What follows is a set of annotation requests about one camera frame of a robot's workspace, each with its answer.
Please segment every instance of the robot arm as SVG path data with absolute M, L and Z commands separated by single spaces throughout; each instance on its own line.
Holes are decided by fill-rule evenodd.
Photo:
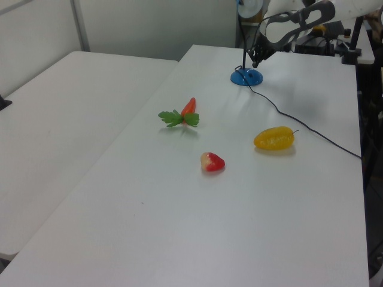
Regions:
M 271 0 L 256 44 L 248 50 L 253 66 L 258 67 L 262 60 L 314 26 L 363 16 L 382 4 L 383 0 Z

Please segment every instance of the green leaf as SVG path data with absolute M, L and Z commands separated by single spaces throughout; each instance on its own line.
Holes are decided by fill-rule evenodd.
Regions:
M 183 122 L 183 117 L 176 110 L 173 112 L 160 112 L 158 116 L 162 119 L 162 121 L 167 125 L 167 127 L 174 127 L 177 124 L 181 124 Z
M 192 127 L 197 127 L 199 122 L 199 114 L 185 114 L 185 122 Z

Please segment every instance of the black cable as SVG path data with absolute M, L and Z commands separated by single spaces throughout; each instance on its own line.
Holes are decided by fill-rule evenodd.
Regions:
M 331 144 L 335 145 L 336 147 L 338 147 L 338 148 L 344 150 L 345 152 L 348 152 L 349 154 L 351 154 L 351 155 L 353 155 L 353 156 L 355 156 L 355 157 L 357 157 L 357 158 L 359 158 L 359 159 L 361 160 L 361 156 L 359 156 L 359 155 L 357 155 L 357 154 L 354 154 L 353 152 L 351 152 L 351 151 L 345 149 L 344 147 L 338 145 L 337 143 L 333 142 L 331 139 L 325 137 L 325 136 L 322 135 L 320 132 L 318 132 L 318 131 L 316 131 L 316 130 L 310 128 L 310 127 L 309 127 L 307 124 L 305 124 L 303 121 L 298 120 L 296 117 L 293 117 L 292 115 L 289 115 L 289 114 L 286 114 L 286 113 L 284 113 L 284 112 L 281 112 L 281 111 L 278 109 L 278 107 L 277 107 L 277 106 L 276 106 L 276 105 L 275 105 L 275 104 L 274 104 L 268 97 L 262 95 L 261 93 L 258 93 L 257 91 L 254 91 L 254 90 L 251 88 L 251 86 L 250 86 L 249 82 L 247 81 L 247 79 L 245 78 L 245 76 L 244 76 L 241 72 L 238 71 L 238 68 L 239 68 L 239 67 L 241 67 L 241 66 L 236 67 L 236 68 L 235 68 L 235 71 L 238 72 L 238 73 L 241 75 L 241 77 L 246 81 L 246 83 L 247 83 L 248 87 L 250 88 L 250 90 L 251 90 L 254 94 L 258 94 L 259 96 L 264 97 L 266 100 L 268 100 L 268 101 L 274 106 L 274 108 L 276 109 L 276 111 L 277 111 L 279 114 L 284 115 L 284 116 L 286 116 L 286 117 L 288 117 L 288 118 L 292 118 L 294 121 L 297 121 L 297 122 L 300 123 L 301 125 L 305 126 L 305 127 L 306 127 L 308 130 L 310 130 L 311 132 L 316 133 L 318 136 L 321 136 L 322 138 L 324 138 L 325 140 L 327 140 L 327 141 L 330 142 Z
M 328 39 L 328 38 L 326 38 L 326 55 L 328 55 L 328 56 L 331 56 L 331 44 L 333 44 L 333 40 L 332 39 Z
M 257 35 L 258 29 L 259 29 L 259 26 L 261 25 L 261 23 L 262 23 L 263 21 L 265 21 L 266 19 L 268 19 L 268 18 L 269 18 L 269 17 L 263 19 L 263 20 L 259 23 L 259 25 L 258 25 L 258 27 L 257 27 L 256 35 Z M 239 20 L 239 27 L 241 28 L 241 32 L 242 32 L 242 37 L 243 37 L 243 40 L 244 40 L 244 42 L 245 42 L 245 41 L 246 41 L 246 36 L 245 36 L 245 33 L 244 33 L 243 29 L 242 29 L 242 23 L 241 23 L 241 20 L 239 19 L 239 16 L 238 16 L 238 20 Z M 239 68 L 243 68 L 243 69 L 245 69 L 245 67 L 244 67 L 244 66 L 238 66 L 238 67 L 235 68 L 235 71 L 238 72 L 238 73 L 241 75 L 241 77 L 245 80 L 245 82 L 247 83 L 247 86 L 250 88 L 250 90 L 251 90 L 253 93 L 258 94 L 258 95 L 264 97 L 266 100 L 268 100 L 268 101 L 274 106 L 274 108 L 276 109 L 276 111 L 277 111 L 279 114 L 281 114 L 281 115 L 285 115 L 286 117 L 289 117 L 289 118 L 292 118 L 293 120 L 297 121 L 297 122 L 300 123 L 301 125 L 305 126 L 308 130 L 312 131 L 313 133 L 316 133 L 318 136 L 321 136 L 321 137 L 324 138 L 325 140 L 329 141 L 331 144 L 333 144 L 333 145 L 337 146 L 338 148 L 340 148 L 340 149 L 342 149 L 342 150 L 348 152 L 349 154 L 351 154 L 351 155 L 353 155 L 353 156 L 355 156 L 355 157 L 361 159 L 361 156 L 359 156 L 359 155 L 357 155 L 357 154 L 354 154 L 353 152 L 348 151 L 347 149 L 345 149 L 345 148 L 341 147 L 340 145 L 336 144 L 335 142 L 333 142 L 333 141 L 330 140 L 329 138 L 327 138 L 327 137 L 325 137 L 324 135 L 322 135 L 320 132 L 318 132 L 318 131 L 316 131 L 316 130 L 310 128 L 310 127 L 309 127 L 307 124 L 305 124 L 303 121 L 298 120 L 297 118 L 293 117 L 292 115 L 288 115 L 288 114 L 286 114 L 286 113 L 284 113 L 284 112 L 281 112 L 281 111 L 278 109 L 278 107 L 277 107 L 271 100 L 269 100 L 268 97 L 262 95 L 261 93 L 258 93 L 257 91 L 254 91 L 254 90 L 251 88 L 250 83 L 247 81 L 247 79 L 245 78 L 245 76 L 244 76 L 241 72 L 238 71 Z
M 319 48 L 320 44 L 322 44 L 323 41 L 326 41 L 326 46 L 324 47 L 324 55 L 327 55 L 327 52 L 329 52 L 329 51 L 328 51 L 328 49 L 329 49 L 329 44 L 331 43 L 332 40 L 330 40 L 330 39 L 328 39 L 328 38 L 324 38 L 323 40 L 321 40 L 321 41 L 319 42 L 319 44 L 317 45 L 317 48 Z
M 336 45 L 337 46 L 340 46 L 339 44 L 338 44 L 338 41 L 340 41 L 340 42 L 342 42 L 343 43 L 343 45 L 345 46 L 345 48 L 347 49 L 347 50 L 349 50 L 349 46 L 348 46 L 348 42 L 346 42 L 346 41 L 343 41 L 342 39 L 335 39 L 337 42 L 336 42 Z
M 305 42 L 299 44 L 299 48 L 298 48 L 298 51 L 297 51 L 297 52 L 298 52 L 298 53 L 301 53 L 301 52 L 302 52 L 302 49 L 304 48 L 304 46 L 305 46 L 308 42 L 314 40 L 315 38 L 318 38 L 318 36 L 313 36 L 312 38 L 310 38 L 310 39 L 306 40 Z

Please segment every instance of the gray wall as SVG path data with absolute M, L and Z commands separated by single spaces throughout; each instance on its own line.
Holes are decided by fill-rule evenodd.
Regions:
M 193 44 L 235 46 L 234 0 L 75 0 L 91 52 L 180 60 Z
M 70 52 L 79 50 L 69 0 L 33 0 L 0 14 L 0 94 L 8 96 Z

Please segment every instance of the orange carrot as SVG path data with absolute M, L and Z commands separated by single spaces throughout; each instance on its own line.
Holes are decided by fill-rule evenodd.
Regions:
M 186 114 L 194 114 L 196 112 L 196 99 L 193 97 L 189 103 L 182 110 L 181 115 L 185 117 Z

